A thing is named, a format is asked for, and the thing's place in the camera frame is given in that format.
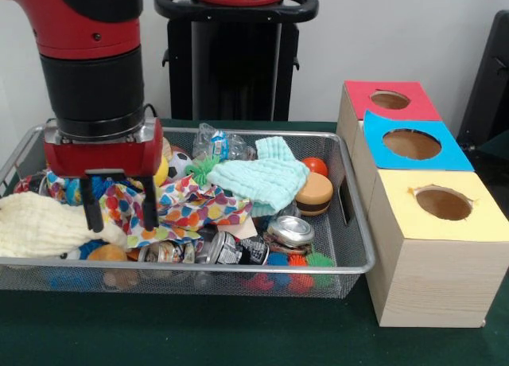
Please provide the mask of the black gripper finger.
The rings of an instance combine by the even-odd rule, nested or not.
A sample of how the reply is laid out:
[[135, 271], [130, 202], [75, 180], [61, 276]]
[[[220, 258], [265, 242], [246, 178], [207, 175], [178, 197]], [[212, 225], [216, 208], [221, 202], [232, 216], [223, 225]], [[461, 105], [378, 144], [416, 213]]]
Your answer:
[[103, 230], [103, 218], [99, 202], [96, 200], [91, 178], [86, 177], [82, 179], [82, 203], [87, 220], [89, 230], [99, 233]]
[[159, 226], [157, 198], [153, 177], [142, 177], [141, 183], [145, 192], [145, 198], [142, 202], [144, 227], [147, 231], [153, 231]]

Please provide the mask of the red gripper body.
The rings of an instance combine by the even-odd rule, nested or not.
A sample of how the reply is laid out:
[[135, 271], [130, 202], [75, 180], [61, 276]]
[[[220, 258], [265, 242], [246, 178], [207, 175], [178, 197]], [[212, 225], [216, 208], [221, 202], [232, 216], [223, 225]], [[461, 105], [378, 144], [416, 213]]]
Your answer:
[[160, 120], [148, 118], [133, 133], [103, 141], [76, 141], [61, 133], [56, 121], [44, 127], [45, 158], [59, 177], [89, 175], [152, 177], [161, 164], [163, 130]]

